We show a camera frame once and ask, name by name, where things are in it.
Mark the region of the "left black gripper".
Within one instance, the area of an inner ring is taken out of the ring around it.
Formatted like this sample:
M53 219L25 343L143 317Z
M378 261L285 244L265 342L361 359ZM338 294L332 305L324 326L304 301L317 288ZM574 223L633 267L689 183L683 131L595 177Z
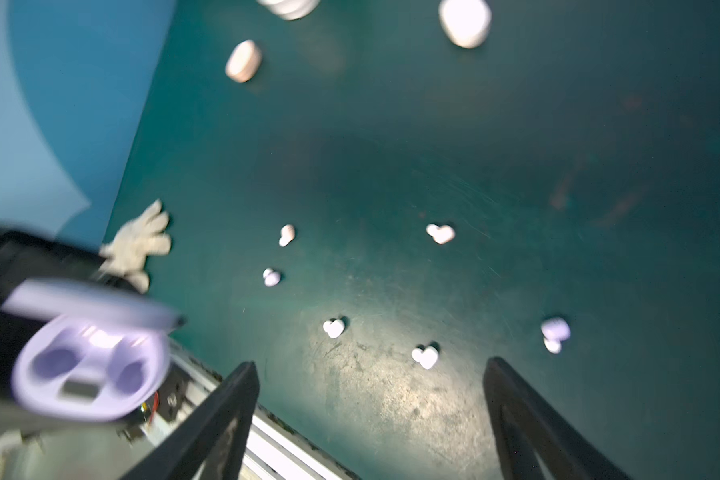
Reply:
M0 407L13 414L27 412L12 393L12 370L24 345L47 322L6 313L2 304L30 278L60 278L136 291L127 280L101 272L102 263L99 256L77 246L0 226Z

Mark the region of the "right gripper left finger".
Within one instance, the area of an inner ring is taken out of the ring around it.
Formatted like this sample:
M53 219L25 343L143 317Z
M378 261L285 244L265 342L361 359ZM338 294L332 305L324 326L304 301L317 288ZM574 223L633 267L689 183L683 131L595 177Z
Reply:
M241 363L125 479L236 479L257 405L256 365Z

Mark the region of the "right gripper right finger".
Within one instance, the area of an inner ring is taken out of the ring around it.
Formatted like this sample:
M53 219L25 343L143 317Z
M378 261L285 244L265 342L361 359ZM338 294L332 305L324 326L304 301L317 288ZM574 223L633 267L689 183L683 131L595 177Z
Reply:
M483 390L505 479L626 479L503 358L488 360Z

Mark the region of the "purple earbud charging case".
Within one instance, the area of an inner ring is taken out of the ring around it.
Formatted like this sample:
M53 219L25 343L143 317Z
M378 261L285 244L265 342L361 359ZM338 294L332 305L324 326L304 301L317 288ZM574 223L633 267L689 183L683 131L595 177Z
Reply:
M82 422L119 420L149 401L171 364L173 308L101 284L27 279L3 302L42 327L12 367L15 400L37 414Z

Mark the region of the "white earbud charging case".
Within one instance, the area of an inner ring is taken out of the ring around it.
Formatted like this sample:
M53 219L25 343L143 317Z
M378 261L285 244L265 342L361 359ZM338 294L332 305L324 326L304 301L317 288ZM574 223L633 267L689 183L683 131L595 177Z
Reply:
M438 15L444 33L458 47L476 48L489 34L492 11L484 0L442 0Z

